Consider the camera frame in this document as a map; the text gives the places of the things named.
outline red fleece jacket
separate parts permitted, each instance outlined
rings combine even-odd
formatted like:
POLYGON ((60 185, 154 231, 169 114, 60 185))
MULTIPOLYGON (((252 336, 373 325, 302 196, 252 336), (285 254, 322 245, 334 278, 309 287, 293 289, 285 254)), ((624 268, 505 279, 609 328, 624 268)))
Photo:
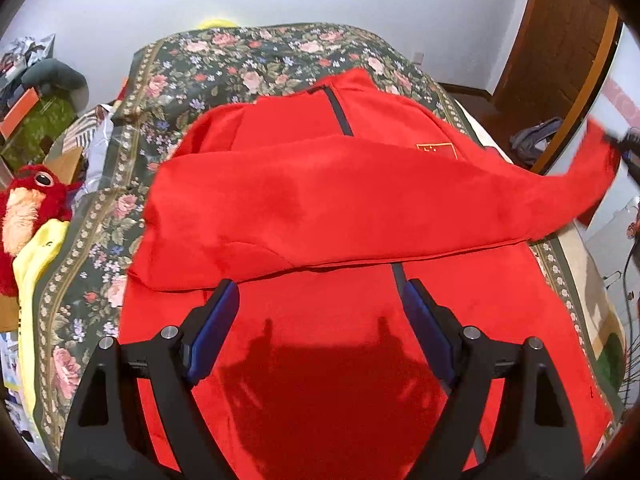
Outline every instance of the red fleece jacket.
MULTIPOLYGON (((521 170, 379 92, 363 70, 216 108, 158 171, 121 340, 179 324, 222 277, 245 282, 216 366, 194 390, 239 477, 400 478, 446 401, 384 264, 406 262, 406 276, 463 324, 543 339, 588 459, 610 412, 593 395, 567 310, 518 242, 593 205, 617 166, 590 123, 566 175, 521 170)), ((500 391, 482 422, 486 441, 500 391)), ((173 464, 151 395, 144 387, 154 443, 173 464)))

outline backpack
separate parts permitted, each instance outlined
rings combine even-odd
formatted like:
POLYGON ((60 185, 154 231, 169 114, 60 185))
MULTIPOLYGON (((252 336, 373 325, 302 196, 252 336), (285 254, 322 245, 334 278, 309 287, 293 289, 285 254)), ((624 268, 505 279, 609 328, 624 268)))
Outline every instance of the backpack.
POLYGON ((533 166, 544 151, 544 148, 539 148, 538 144, 541 141, 546 141, 544 143, 546 146, 546 143, 560 128, 560 124, 562 124, 562 119, 554 117, 537 126, 519 131, 509 139, 511 149, 522 162, 533 166))

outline jacket zipper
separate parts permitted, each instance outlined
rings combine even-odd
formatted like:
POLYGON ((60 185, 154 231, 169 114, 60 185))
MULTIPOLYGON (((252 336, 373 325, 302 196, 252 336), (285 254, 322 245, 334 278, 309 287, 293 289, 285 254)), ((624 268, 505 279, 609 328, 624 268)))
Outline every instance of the jacket zipper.
POLYGON ((319 90, 322 90, 326 94, 327 98, 329 99, 329 103, 331 105, 331 108, 334 110, 335 118, 338 119, 338 124, 340 124, 340 129, 342 130, 342 133, 348 137, 353 137, 353 130, 349 125, 347 116, 345 115, 344 110, 340 106, 340 101, 338 101, 338 98, 335 96, 334 91, 329 86, 322 85, 322 86, 317 86, 315 88, 312 88, 309 91, 309 93, 313 94, 315 92, 318 92, 319 90))

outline black cable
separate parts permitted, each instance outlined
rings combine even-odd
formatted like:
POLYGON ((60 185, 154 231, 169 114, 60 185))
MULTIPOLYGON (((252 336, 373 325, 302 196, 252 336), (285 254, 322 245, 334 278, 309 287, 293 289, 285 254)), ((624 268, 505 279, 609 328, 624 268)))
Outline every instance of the black cable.
MULTIPOLYGON (((626 351, 631 350, 634 345, 634 322, 631 317, 631 306, 629 305, 629 294, 628 294, 628 291, 626 290, 626 270, 629 268, 629 262, 631 261, 631 257, 633 256, 634 251, 638 247, 638 242, 640 242, 640 236, 636 236, 636 239, 634 240, 634 244, 631 247, 631 250, 629 251, 629 256, 626 257, 625 269, 622 271, 622 291, 624 292, 624 295, 625 295, 626 316, 627 316, 627 319, 629 320, 629 344, 627 346, 626 351)), ((631 353, 629 352, 629 364, 630 362, 631 362, 631 353)), ((624 408, 626 408, 626 402, 628 401, 628 398, 629 398, 629 387, 631 384, 629 380, 631 377, 630 365, 626 368, 626 376, 627 376, 627 380, 626 380, 626 389, 625 389, 625 401, 623 403, 624 408)))

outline red plush bird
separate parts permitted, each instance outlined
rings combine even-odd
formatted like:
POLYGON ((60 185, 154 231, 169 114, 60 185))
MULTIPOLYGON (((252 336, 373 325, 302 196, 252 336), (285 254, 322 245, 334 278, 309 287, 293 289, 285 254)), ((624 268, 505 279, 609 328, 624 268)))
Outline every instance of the red plush bird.
POLYGON ((0 294, 18 295, 12 265, 14 258, 48 220, 71 220, 66 196, 79 186, 80 182, 69 186, 63 184, 46 166, 37 164, 21 168, 9 187, 0 192, 0 294))

